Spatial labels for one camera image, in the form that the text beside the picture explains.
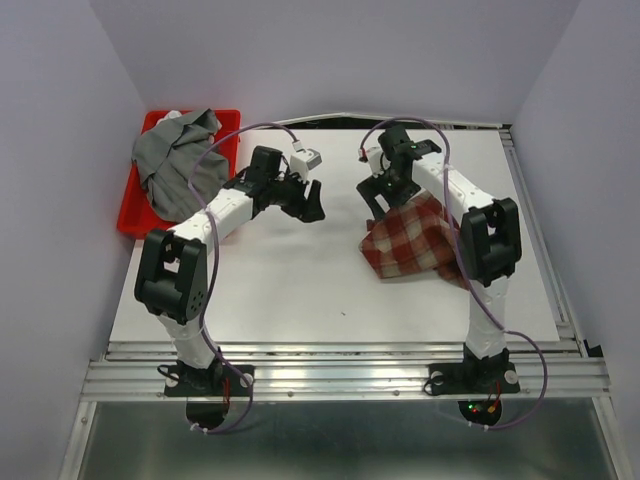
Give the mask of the red plaid skirt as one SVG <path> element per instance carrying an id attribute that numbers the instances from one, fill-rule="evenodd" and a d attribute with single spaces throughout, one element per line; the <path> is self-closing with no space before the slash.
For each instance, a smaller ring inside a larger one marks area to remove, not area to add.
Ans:
<path id="1" fill-rule="evenodd" d="M 375 225 L 369 220 L 359 251 L 381 280 L 433 271 L 444 281 L 467 288 L 447 212 L 428 192 L 393 209 Z"/>

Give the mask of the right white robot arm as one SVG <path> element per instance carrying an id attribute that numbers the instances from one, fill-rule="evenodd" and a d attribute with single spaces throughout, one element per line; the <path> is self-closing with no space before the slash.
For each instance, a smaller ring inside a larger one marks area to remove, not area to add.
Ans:
<path id="1" fill-rule="evenodd" d="M 430 364 L 427 392 L 518 392 L 504 325 L 509 280 L 522 257 L 517 203 L 457 171 L 447 140 L 413 141 L 398 120 L 378 127 L 377 146 L 359 150 L 371 174 L 357 191 L 373 215 L 363 256 L 381 278 L 450 267 L 470 294 L 463 358 Z"/>

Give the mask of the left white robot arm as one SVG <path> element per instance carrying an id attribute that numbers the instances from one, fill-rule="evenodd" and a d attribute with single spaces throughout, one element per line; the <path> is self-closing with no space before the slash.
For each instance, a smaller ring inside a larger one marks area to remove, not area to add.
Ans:
<path id="1" fill-rule="evenodd" d="M 135 299 L 164 326 L 177 353 L 159 370 L 170 388 L 210 395 L 222 390 L 228 370 L 208 334 L 204 313 L 212 296 L 220 243 L 270 206 L 303 223 L 321 221 L 321 184 L 309 173 L 319 152 L 298 146 L 288 161 L 279 150 L 258 146 L 248 167 L 182 223 L 150 231 L 143 243 Z"/>

